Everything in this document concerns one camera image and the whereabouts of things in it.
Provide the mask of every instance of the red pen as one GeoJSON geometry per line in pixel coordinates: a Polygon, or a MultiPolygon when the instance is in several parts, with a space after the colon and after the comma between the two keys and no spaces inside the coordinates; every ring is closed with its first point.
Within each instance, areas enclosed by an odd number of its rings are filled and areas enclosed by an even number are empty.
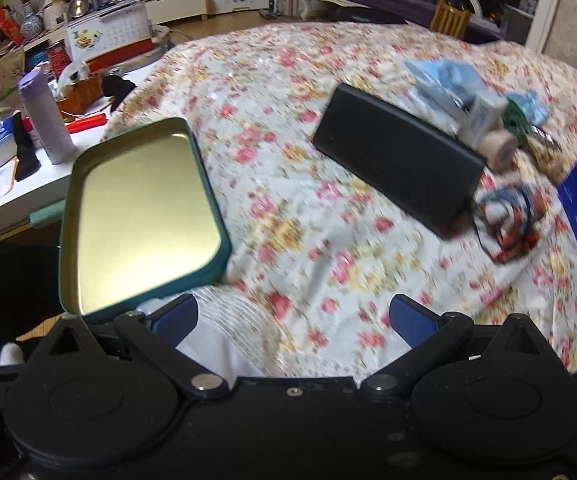
{"type": "Polygon", "coordinates": [[[84,119],[78,119],[66,125],[66,129],[70,134],[76,134],[84,130],[90,130],[98,126],[104,126],[108,122],[108,117],[106,114],[95,114],[91,117],[85,117],[84,119]]]}

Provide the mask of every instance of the black ottoman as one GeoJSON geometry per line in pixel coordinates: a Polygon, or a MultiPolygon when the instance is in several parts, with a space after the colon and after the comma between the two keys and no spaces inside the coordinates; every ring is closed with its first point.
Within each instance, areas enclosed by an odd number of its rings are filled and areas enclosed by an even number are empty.
{"type": "Polygon", "coordinates": [[[333,19],[336,22],[379,23],[381,25],[406,23],[405,19],[398,14],[369,7],[337,7],[333,11],[333,19]]]}

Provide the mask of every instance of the bed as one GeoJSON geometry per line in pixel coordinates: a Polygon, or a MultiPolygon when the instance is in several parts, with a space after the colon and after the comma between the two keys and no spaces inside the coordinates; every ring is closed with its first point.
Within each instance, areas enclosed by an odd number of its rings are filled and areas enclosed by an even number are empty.
{"type": "Polygon", "coordinates": [[[277,376],[366,377],[407,351],[389,327],[393,295],[499,324],[525,313],[577,370],[577,245],[554,184],[577,160],[577,71],[510,43],[481,46],[414,25],[271,25],[184,43],[110,120],[107,137],[172,116],[194,130],[229,231],[222,282],[195,291],[225,360],[277,376]],[[390,102],[409,91],[406,59],[470,63],[498,91],[536,90],[560,160],[523,153],[478,192],[518,180],[547,213],[529,256],[495,265],[472,229],[440,240],[313,149],[339,82],[390,102]]]}

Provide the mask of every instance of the blue and white vase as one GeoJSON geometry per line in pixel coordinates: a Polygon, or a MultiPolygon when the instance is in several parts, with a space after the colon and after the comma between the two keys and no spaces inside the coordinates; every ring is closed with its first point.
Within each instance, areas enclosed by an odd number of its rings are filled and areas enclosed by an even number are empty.
{"type": "Polygon", "coordinates": [[[20,25],[20,32],[25,40],[32,40],[44,30],[44,21],[33,12],[30,2],[24,4],[24,20],[20,25]]]}

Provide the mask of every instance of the red can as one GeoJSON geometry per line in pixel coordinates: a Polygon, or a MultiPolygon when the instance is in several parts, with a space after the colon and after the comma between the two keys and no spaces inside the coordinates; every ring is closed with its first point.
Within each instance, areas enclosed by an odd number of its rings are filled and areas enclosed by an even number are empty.
{"type": "Polygon", "coordinates": [[[64,71],[64,69],[71,64],[71,58],[66,52],[66,45],[64,40],[60,40],[57,43],[53,43],[51,46],[46,48],[46,55],[48,56],[48,62],[53,69],[56,79],[64,71]]]}

